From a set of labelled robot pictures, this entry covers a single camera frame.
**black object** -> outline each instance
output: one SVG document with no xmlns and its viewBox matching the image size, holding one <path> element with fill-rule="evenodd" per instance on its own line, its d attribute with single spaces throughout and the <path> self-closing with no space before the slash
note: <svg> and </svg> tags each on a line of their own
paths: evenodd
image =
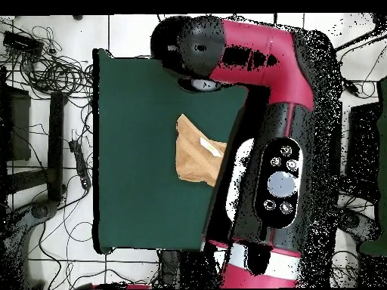
<svg viewBox="0 0 387 290">
<path fill-rule="evenodd" d="M 11 96 L 11 125 L 13 134 L 11 138 L 11 150 L 7 160 L 29 160 L 31 149 L 29 148 L 29 108 L 31 107 L 31 97 L 28 91 L 7 86 Z"/>
<path fill-rule="evenodd" d="M 11 145 L 11 94 L 5 84 L 7 71 L 0 70 L 0 287 L 30 288 L 24 268 L 27 255 L 25 242 L 30 230 L 55 216 L 64 193 L 63 167 L 63 105 L 62 93 L 51 94 L 48 169 L 25 171 L 7 176 L 7 153 Z M 47 184 L 48 199 L 25 205 L 7 214 L 7 196 L 19 190 Z"/>
<path fill-rule="evenodd" d="M 339 47 L 335 48 L 335 52 L 341 51 L 342 49 L 345 49 L 347 47 L 350 47 L 351 45 L 354 45 L 355 43 L 367 40 L 371 37 L 375 37 L 378 35 L 381 35 L 384 31 L 387 30 L 387 15 L 385 14 L 372 14 L 373 15 L 373 22 L 375 23 L 375 28 L 367 32 L 360 37 L 357 37 L 350 42 L 346 42 L 344 45 L 340 45 Z"/>
<path fill-rule="evenodd" d="M 217 289 L 219 276 L 212 251 L 180 253 L 180 289 Z"/>
<path fill-rule="evenodd" d="M 11 97 L 5 83 L 6 78 L 7 70 L 0 66 L 0 233 L 5 229 L 8 197 L 7 160 L 11 149 L 11 108 L 9 108 Z"/>
<path fill-rule="evenodd" d="M 381 103 L 353 106 L 349 113 L 349 140 L 346 174 L 376 182 L 379 168 L 379 132 L 377 121 Z"/>
<path fill-rule="evenodd" d="M 164 250 L 161 252 L 159 285 L 161 287 L 174 288 L 180 264 L 180 252 Z"/>
<path fill-rule="evenodd" d="M 63 106 L 65 95 L 61 92 L 51 94 L 50 129 L 48 132 L 48 169 L 25 171 L 9 174 L 9 193 L 47 184 L 48 199 L 60 202 L 63 195 Z"/>
<path fill-rule="evenodd" d="M 83 152 L 81 145 L 77 140 L 72 140 L 69 142 L 70 152 L 74 153 L 76 157 L 76 173 L 81 179 L 81 185 L 84 190 L 90 190 L 91 180 L 88 175 L 87 164 L 85 158 L 83 157 Z"/>
<path fill-rule="evenodd" d="M 387 287 L 387 257 L 358 254 L 358 288 Z"/>
<path fill-rule="evenodd" d="M 5 31 L 3 45 L 9 51 L 28 54 L 34 58 L 39 58 L 42 56 L 43 42 L 28 38 L 24 35 Z"/>
<path fill-rule="evenodd" d="M 380 192 L 376 182 L 339 176 L 337 184 L 339 190 L 373 204 L 380 199 Z"/>
</svg>

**black cable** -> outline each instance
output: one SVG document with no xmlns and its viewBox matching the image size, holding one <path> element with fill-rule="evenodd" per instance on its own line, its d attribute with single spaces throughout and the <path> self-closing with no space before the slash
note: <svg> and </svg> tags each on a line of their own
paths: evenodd
<svg viewBox="0 0 387 290">
<path fill-rule="evenodd" d="M 107 278 L 107 255 L 105 255 L 105 273 L 104 273 L 104 284 L 106 285 Z"/>
<path fill-rule="evenodd" d="M 379 38 L 376 38 L 376 39 L 372 39 L 372 40 L 369 40 L 368 42 L 365 42 L 363 43 L 362 45 L 358 45 L 354 48 L 351 48 L 351 49 L 348 49 L 340 58 L 340 65 L 342 65 L 342 60 L 344 58 L 344 56 L 346 54 L 348 54 L 349 52 L 355 50 L 355 49 L 358 49 L 358 48 L 362 48 L 363 46 L 365 45 L 369 45 L 373 42 L 376 42 L 376 41 L 380 41 L 380 40 L 383 40 L 383 39 L 387 39 L 387 35 L 384 35 L 383 37 L 379 37 Z M 367 77 L 365 78 L 365 80 L 360 80 L 358 82 L 361 82 L 361 84 L 355 84 L 355 82 L 357 81 L 354 81 L 354 80 L 347 80 L 346 78 L 343 77 L 343 82 L 344 82 L 344 87 L 345 89 L 350 93 L 350 94 L 353 94 L 354 96 L 360 98 L 360 99 L 368 99 L 370 97 L 377 97 L 377 96 L 373 96 L 373 94 L 375 93 L 376 91 L 376 86 L 375 86 L 375 83 L 374 82 L 369 82 L 367 81 L 368 80 L 368 77 L 371 75 L 372 71 L 375 69 L 376 67 L 376 64 L 379 62 L 379 59 L 380 57 L 383 55 L 384 51 L 387 49 L 387 45 L 382 49 L 382 51 L 380 52 L 379 56 L 377 57 L 371 71 L 368 73 Z M 364 93 L 364 84 L 365 83 L 372 83 L 373 84 L 373 92 L 372 94 L 365 94 Z M 361 88 L 361 92 L 359 93 L 359 88 L 357 87 L 357 85 L 360 85 L 360 88 Z"/>
<path fill-rule="evenodd" d="M 82 225 L 82 224 L 90 224 L 90 223 L 87 222 L 87 221 L 82 221 L 82 222 L 76 224 L 76 225 L 74 226 L 74 228 L 72 228 L 71 232 L 68 233 L 69 238 L 67 239 L 67 244 L 66 244 L 66 260 L 67 260 L 66 264 L 67 264 L 67 265 L 66 265 L 66 279 L 65 279 L 65 280 L 67 280 L 67 282 L 68 282 L 68 284 L 69 284 L 69 288 L 70 288 L 70 286 L 71 286 L 71 271 L 73 271 L 73 264 L 71 264 L 71 266 L 72 266 L 72 267 L 71 267 L 71 270 L 67 273 L 68 268 L 70 268 L 70 262 L 69 262 L 69 243 L 70 243 L 70 239 L 75 239 L 75 238 L 72 237 L 72 234 L 73 234 L 74 230 L 75 230 L 78 226 L 80 226 L 80 225 Z M 84 241 L 76 239 L 76 241 L 77 241 L 77 242 L 86 242 L 86 241 L 90 240 L 91 238 L 92 238 L 92 237 L 90 237 L 90 238 L 88 238 L 88 239 L 86 239 L 86 240 L 84 240 Z"/>
<path fill-rule="evenodd" d="M 70 214 L 67 216 L 67 218 L 74 212 L 74 210 L 76 210 L 76 207 L 77 207 L 77 205 L 79 204 L 79 202 L 80 202 L 81 200 L 79 200 L 78 202 L 77 202 L 77 204 L 76 204 L 76 206 L 73 208 L 73 210 L 70 212 Z M 39 239 L 39 243 L 38 243 L 38 246 L 39 246 L 39 248 L 40 248 L 40 250 L 43 252 L 43 254 L 45 254 L 46 256 L 48 256 L 49 258 L 51 258 L 51 259 L 53 259 L 53 260 L 55 260 L 56 262 L 58 262 L 59 263 L 59 265 L 60 265 L 60 267 L 59 267 L 59 270 L 58 270 L 58 272 L 57 272 L 57 274 L 55 275 L 55 277 L 52 279 L 52 281 L 50 282 L 50 285 L 48 286 L 48 290 L 50 290 L 51 289 L 51 286 L 52 286 L 52 284 L 54 283 L 54 281 L 56 280 L 56 278 L 58 277 L 58 275 L 59 275 L 59 272 L 61 271 L 61 269 L 62 269 L 62 265 L 61 265 L 61 263 L 59 262 L 59 260 L 58 259 L 56 259 L 56 258 L 53 258 L 52 256 L 50 256 L 50 255 L 48 255 L 44 250 L 43 250 L 43 247 L 42 247 L 42 242 L 44 241 L 44 240 L 46 240 L 47 239 L 47 237 L 45 238 L 45 239 L 43 239 L 42 240 L 42 238 L 43 238 L 43 235 L 45 234 L 45 222 L 44 222 L 44 227 L 43 227 L 43 232 L 42 232 L 42 234 L 41 234 L 41 236 L 40 236 L 40 239 Z"/>
<path fill-rule="evenodd" d="M 27 130 L 26 130 L 26 128 L 34 128 L 34 127 L 38 127 L 38 126 L 40 126 L 40 127 L 42 128 L 42 131 L 43 131 L 43 132 L 34 132 L 34 131 L 27 131 Z M 28 126 L 22 127 L 22 128 L 19 128 L 19 127 L 14 126 L 14 128 L 19 129 L 19 130 L 23 130 L 23 131 L 25 131 L 25 132 L 29 132 L 30 134 L 43 134 L 43 135 L 48 136 L 48 137 L 50 136 L 50 134 L 48 134 L 48 133 L 45 131 L 45 129 L 43 128 L 43 124 L 42 124 L 42 123 L 39 123 L 39 124 L 37 124 L 37 125 L 28 125 Z M 63 137 L 59 137 L 59 138 L 62 139 L 62 140 L 64 140 L 64 141 L 66 141 L 67 143 L 69 143 L 69 141 L 68 141 L 67 139 L 65 139 L 65 138 L 63 138 Z"/>
<path fill-rule="evenodd" d="M 332 259 L 337 255 L 337 254 L 340 254 L 340 253 L 346 253 L 347 255 L 351 255 L 352 257 L 354 257 L 356 259 L 356 261 L 358 261 L 358 256 L 355 255 L 353 252 L 350 252 L 348 250 L 339 250 L 339 251 L 336 251 L 335 253 L 333 253 L 333 256 L 332 256 Z M 337 278 L 336 278 L 336 275 L 335 275 L 335 270 L 336 271 L 339 271 L 341 273 L 341 278 L 343 276 L 347 276 L 348 280 L 353 280 L 355 282 L 357 282 L 358 280 L 358 272 L 356 271 L 355 268 L 353 268 L 352 266 L 349 266 L 349 265 L 346 265 L 345 268 L 341 268 L 341 267 L 337 267 L 334 263 L 332 263 L 332 269 L 331 269 L 331 278 L 333 279 L 333 281 L 335 282 L 335 287 L 337 288 L 340 288 L 340 285 L 339 283 L 337 282 Z"/>
<path fill-rule="evenodd" d="M 52 259 L 47 258 L 27 258 L 29 261 L 53 261 Z M 59 262 L 79 262 L 79 263 L 90 263 L 90 264 L 105 264 L 105 261 L 94 261 L 94 260 L 79 260 L 79 259 L 57 259 Z M 117 261 L 117 260 L 107 260 L 108 263 L 114 264 L 158 264 L 157 261 Z"/>
<path fill-rule="evenodd" d="M 67 204 L 66 207 L 68 207 L 69 205 L 72 205 L 73 203 L 78 202 L 79 200 L 84 199 L 87 195 L 88 195 L 88 191 L 84 192 L 84 193 L 83 193 L 83 196 L 81 196 L 81 197 L 78 198 L 77 200 L 74 200 L 73 202 Z M 69 215 L 66 217 L 65 220 L 67 220 L 67 219 L 71 216 L 72 213 L 73 213 L 73 211 L 71 211 L 71 212 L 69 213 Z M 52 235 L 56 230 L 58 230 L 59 227 L 60 227 L 62 224 L 63 224 L 63 221 L 62 221 L 62 222 L 61 222 L 54 230 L 52 230 L 52 231 L 51 231 L 51 232 L 50 232 L 50 233 L 42 240 L 42 242 L 44 242 L 50 235 Z M 33 252 L 33 251 L 34 251 L 36 248 L 38 248 L 38 247 L 39 247 L 39 245 L 36 245 L 34 248 L 32 248 L 32 249 L 28 252 L 28 255 L 29 255 L 31 252 Z"/>
<path fill-rule="evenodd" d="M 47 257 L 49 257 L 50 259 L 56 261 L 59 264 L 59 270 L 57 271 L 55 277 L 50 282 L 50 285 L 48 285 L 48 290 L 51 290 L 52 284 L 54 283 L 55 279 L 59 275 L 59 272 L 62 270 L 62 264 L 56 258 L 52 257 L 47 252 L 45 252 L 45 250 L 43 249 L 43 247 L 42 247 L 42 238 L 43 238 L 44 235 L 45 235 L 45 222 L 43 223 L 43 232 L 42 232 L 42 234 L 41 234 L 41 236 L 39 238 L 38 246 L 39 246 L 39 248 L 40 248 L 40 250 L 42 251 L 43 254 L 45 254 Z"/>
<path fill-rule="evenodd" d="M 126 282 L 128 282 L 129 284 L 131 285 L 137 285 L 137 284 L 142 284 L 142 285 L 146 285 L 147 283 L 144 281 L 144 280 L 138 280 L 136 282 L 134 282 L 133 280 L 130 280 L 128 278 L 125 278 L 124 276 L 121 276 L 120 274 L 118 274 L 115 270 L 111 270 L 111 269 L 105 269 L 105 270 L 102 270 L 101 272 L 99 273 L 95 273 L 95 274 L 92 274 L 92 275 L 86 275 L 86 276 L 80 276 L 77 278 L 77 280 L 71 285 L 71 288 L 70 290 L 73 290 L 76 283 L 82 279 L 82 278 L 91 278 L 91 277 L 94 277 L 94 276 L 99 276 L 101 275 L 102 273 L 106 273 L 107 271 L 110 271 L 111 273 L 114 273 L 116 276 L 118 276 L 119 278 L 125 280 Z"/>
<path fill-rule="evenodd" d="M 13 131 L 13 132 L 14 132 L 14 134 L 15 134 L 16 136 L 18 136 L 21 140 L 23 140 L 23 141 L 25 141 L 25 142 L 27 142 L 27 143 L 29 144 L 29 146 L 31 147 L 31 149 L 32 149 L 33 152 L 35 153 L 36 160 L 38 160 L 38 163 L 39 163 L 39 165 L 40 165 L 40 168 L 41 168 L 41 169 L 43 170 L 43 172 L 45 173 L 46 179 L 47 179 L 47 181 L 48 181 L 47 171 L 45 170 L 45 167 L 43 167 L 43 164 L 42 164 L 42 162 L 40 161 L 40 158 L 39 158 L 39 156 L 38 156 L 38 153 L 36 153 L 35 148 L 33 147 L 33 145 L 32 145 L 28 140 L 24 139 L 24 138 L 21 137 L 19 134 L 17 134 L 15 131 Z"/>
</svg>

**cable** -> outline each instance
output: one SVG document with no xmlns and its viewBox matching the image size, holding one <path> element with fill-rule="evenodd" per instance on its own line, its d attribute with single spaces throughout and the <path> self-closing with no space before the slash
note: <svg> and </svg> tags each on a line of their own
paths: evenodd
<svg viewBox="0 0 387 290">
<path fill-rule="evenodd" d="M 38 163 L 39 163 L 39 165 L 40 165 L 40 168 L 44 171 L 45 176 L 46 176 L 46 179 L 47 179 L 47 181 L 48 181 L 47 171 L 45 170 L 45 167 L 43 167 L 43 164 L 42 164 L 42 162 L 40 161 L 40 158 L 39 158 L 38 154 L 36 153 L 35 148 L 33 147 L 33 145 L 32 145 L 28 140 L 24 139 L 24 138 L 21 137 L 19 134 L 17 134 L 15 131 L 13 131 L 13 132 L 14 132 L 14 134 L 17 135 L 21 140 L 23 140 L 23 141 L 25 141 L 25 142 L 27 142 L 27 143 L 29 144 L 29 146 L 31 147 L 31 149 L 32 149 L 33 152 L 35 153 L 35 157 L 36 157 L 36 159 L 38 160 Z"/>
<path fill-rule="evenodd" d="M 72 205 L 73 203 L 78 202 L 79 200 L 84 199 L 87 195 L 88 195 L 88 191 L 84 192 L 84 193 L 83 193 L 83 196 L 81 196 L 81 197 L 78 198 L 77 200 L 74 200 L 73 202 L 67 204 L 66 207 L 68 207 L 69 205 Z M 71 212 L 69 213 L 69 215 L 66 217 L 65 220 L 67 220 L 67 219 L 71 216 L 72 213 L 73 213 L 73 211 L 71 211 Z M 58 230 L 59 227 L 60 227 L 62 224 L 63 224 L 63 221 L 62 221 L 62 222 L 61 222 L 54 230 L 52 230 L 52 231 L 51 231 L 51 232 L 50 232 L 50 233 L 42 240 L 42 242 L 44 242 L 50 235 L 52 235 L 56 230 Z M 29 255 L 31 252 L 33 252 L 33 251 L 34 251 L 36 248 L 38 248 L 38 247 L 39 247 L 39 245 L 36 245 L 34 248 L 32 248 L 32 249 L 28 252 L 28 255 Z"/>
<path fill-rule="evenodd" d="M 130 285 L 137 285 L 137 284 L 142 284 L 142 285 L 146 285 L 147 283 L 144 281 L 144 280 L 138 280 L 138 281 L 133 281 L 133 280 L 130 280 L 128 278 L 125 278 L 124 276 L 121 276 L 120 274 L 118 274 L 116 271 L 114 270 L 111 270 L 111 269 L 105 269 L 105 270 L 102 270 L 101 272 L 99 273 L 95 273 L 95 274 L 92 274 L 92 275 L 86 275 L 86 276 L 80 276 L 77 278 L 77 280 L 71 285 L 71 288 L 70 290 L 73 290 L 76 283 L 82 279 L 82 278 L 91 278 L 91 277 L 94 277 L 94 276 L 99 276 L 101 275 L 102 273 L 106 273 L 107 271 L 110 271 L 111 273 L 114 273 L 116 276 L 118 276 L 119 278 L 125 280 L 126 282 L 128 282 Z"/>
<path fill-rule="evenodd" d="M 107 255 L 105 255 L 105 273 L 104 273 L 104 284 L 106 285 L 107 278 Z"/>
<path fill-rule="evenodd" d="M 50 282 L 50 285 L 48 285 L 48 290 L 51 290 L 51 286 L 52 284 L 54 283 L 55 279 L 57 278 L 57 276 L 59 275 L 59 272 L 62 270 L 62 264 L 57 260 L 55 259 L 54 257 L 50 256 L 47 252 L 45 252 L 45 250 L 43 249 L 42 247 L 42 238 L 45 234 L 45 222 L 43 223 L 43 232 L 39 238 L 39 243 L 38 243 L 38 246 L 40 248 L 40 250 L 42 251 L 43 254 L 45 254 L 47 257 L 49 257 L 50 259 L 52 259 L 53 261 L 56 261 L 58 264 L 59 264 L 59 270 L 57 271 L 55 277 L 52 279 L 52 281 Z"/>
<path fill-rule="evenodd" d="M 74 212 L 74 210 L 76 210 L 76 206 L 73 208 L 73 210 L 72 210 L 72 211 L 70 212 L 70 214 L 67 216 L 67 218 Z M 54 277 L 54 278 L 52 279 L 52 281 L 50 282 L 50 285 L 48 286 L 48 290 L 50 290 L 52 284 L 54 283 L 54 281 L 56 280 L 56 278 L 57 278 L 58 275 L 59 275 L 59 272 L 60 272 L 61 269 L 62 269 L 62 265 L 61 265 L 61 263 L 60 263 L 56 258 L 50 256 L 49 254 L 47 254 L 47 253 L 44 251 L 44 249 L 43 249 L 43 247 L 42 247 L 42 242 L 43 242 L 45 239 L 47 239 L 47 237 L 46 237 L 45 239 L 42 240 L 44 234 L 45 234 L 45 222 L 44 222 L 44 225 L 43 225 L 43 232 L 42 232 L 42 234 L 41 234 L 41 236 L 40 236 L 38 246 L 39 246 L 40 250 L 43 252 L 43 254 L 45 254 L 47 257 L 49 257 L 49 258 L 51 258 L 51 259 L 53 259 L 53 260 L 55 260 L 56 262 L 59 263 L 59 270 L 58 270 L 58 272 L 56 273 L 55 277 Z"/>
<path fill-rule="evenodd" d="M 38 126 L 40 126 L 40 127 L 42 128 L 42 131 L 43 131 L 43 132 L 34 132 L 34 131 L 27 131 L 27 130 L 26 130 L 26 128 L 34 128 L 34 127 L 38 127 Z M 39 124 L 37 124 L 37 125 L 28 125 L 28 126 L 22 127 L 22 128 L 19 128 L 19 127 L 14 126 L 14 128 L 19 129 L 19 130 L 23 130 L 23 131 L 28 132 L 28 133 L 30 133 L 30 134 L 43 134 L 43 135 L 48 136 L 48 137 L 50 136 L 50 134 L 48 134 L 48 133 L 45 131 L 45 129 L 43 128 L 43 124 L 42 124 L 42 123 L 39 123 Z M 69 141 L 68 141 L 67 139 L 65 139 L 65 138 L 63 138 L 63 137 L 59 137 L 59 138 L 60 138 L 60 139 L 63 139 L 63 140 L 66 141 L 67 143 L 69 143 Z"/>
<path fill-rule="evenodd" d="M 344 58 L 344 56 L 346 54 L 348 54 L 349 52 L 355 50 L 355 49 L 358 49 L 358 48 L 361 48 L 365 45 L 368 45 L 368 44 L 371 44 L 373 42 L 376 42 L 376 41 L 380 41 L 380 40 L 383 40 L 383 39 L 387 39 L 387 35 L 384 35 L 383 37 L 379 37 L 379 38 L 376 38 L 376 39 L 372 39 L 372 40 L 369 40 L 368 42 L 365 42 L 363 43 L 362 45 L 358 45 L 352 49 L 349 49 L 347 50 L 340 58 L 340 61 L 339 61 L 339 64 L 342 66 L 342 60 Z M 375 86 L 375 83 L 374 82 L 369 82 L 367 81 L 368 80 L 368 77 L 370 76 L 370 74 L 372 73 L 372 71 L 375 69 L 376 67 L 376 64 L 379 62 L 379 59 L 380 57 L 383 55 L 384 51 L 387 49 L 387 45 L 382 49 L 382 51 L 380 52 L 379 56 L 377 57 L 371 71 L 368 73 L 367 77 L 365 78 L 365 80 L 360 80 L 360 81 L 351 81 L 351 80 L 347 80 L 345 79 L 344 77 L 342 77 L 343 79 L 343 82 L 344 82 L 344 87 L 345 89 L 350 93 L 350 94 L 353 94 L 354 96 L 360 98 L 360 99 L 368 99 L 370 97 L 375 97 L 373 96 L 373 94 L 375 93 L 376 91 L 376 86 Z M 365 94 L 364 93 L 364 84 L 365 83 L 372 83 L 373 84 L 373 92 L 372 94 Z"/>
<path fill-rule="evenodd" d="M 332 256 L 332 259 L 337 255 L 337 254 L 340 254 L 340 253 L 346 253 L 347 255 L 351 255 L 352 257 L 354 257 L 356 259 L 356 261 L 358 261 L 358 256 L 355 255 L 353 252 L 350 252 L 348 250 L 339 250 L 339 251 L 336 251 L 335 253 L 333 253 L 333 256 Z M 349 265 L 346 265 L 345 268 L 341 268 L 341 267 L 337 267 L 335 264 L 332 264 L 332 269 L 331 269 L 331 278 L 333 279 L 333 281 L 335 282 L 334 286 L 337 287 L 337 288 L 340 288 L 340 285 L 339 283 L 337 282 L 337 278 L 336 278 L 336 275 L 335 275 L 335 270 L 336 271 L 339 271 L 341 273 L 341 278 L 343 278 L 344 276 L 347 276 L 348 280 L 350 281 L 355 281 L 357 282 L 358 280 L 358 272 L 356 271 L 356 268 L 353 268 L 352 266 L 349 266 Z"/>
</svg>

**tangled wires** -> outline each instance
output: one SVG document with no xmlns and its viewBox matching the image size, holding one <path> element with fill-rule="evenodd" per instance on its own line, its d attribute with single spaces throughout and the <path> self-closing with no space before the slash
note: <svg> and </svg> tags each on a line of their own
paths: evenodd
<svg viewBox="0 0 387 290">
<path fill-rule="evenodd" d="M 92 80 L 91 66 L 84 71 L 78 61 L 71 60 L 73 62 L 54 56 L 32 60 L 29 56 L 22 56 L 19 71 L 24 81 L 35 91 L 42 94 L 62 91 L 72 97 L 74 94 L 85 93 L 85 86 L 91 88 Z"/>
<path fill-rule="evenodd" d="M 353 257 L 356 261 L 358 261 L 358 257 L 353 252 L 350 252 L 347 250 L 340 250 L 340 251 L 336 251 L 333 254 L 333 257 L 335 257 L 338 254 L 347 254 Z M 358 269 L 348 264 L 345 267 L 338 267 L 337 265 L 333 264 L 332 270 L 331 270 L 331 279 L 333 280 L 333 286 L 335 288 L 341 288 L 339 281 L 343 286 L 347 286 L 347 287 L 349 285 L 357 285 Z"/>
</svg>

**green fabric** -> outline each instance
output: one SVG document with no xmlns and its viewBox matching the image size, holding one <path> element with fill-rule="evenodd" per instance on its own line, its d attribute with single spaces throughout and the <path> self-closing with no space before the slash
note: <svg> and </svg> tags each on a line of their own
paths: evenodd
<svg viewBox="0 0 387 290">
<path fill-rule="evenodd" d="M 176 120 L 228 135 L 247 91 L 182 91 L 158 61 L 99 51 L 101 247 L 199 249 L 212 188 L 178 179 Z"/>
<path fill-rule="evenodd" d="M 378 84 L 379 99 L 383 105 L 383 113 L 378 120 L 379 141 L 379 170 L 378 188 L 380 191 L 379 222 L 382 236 L 373 242 L 361 245 L 361 251 L 368 255 L 387 256 L 387 77 Z"/>
</svg>

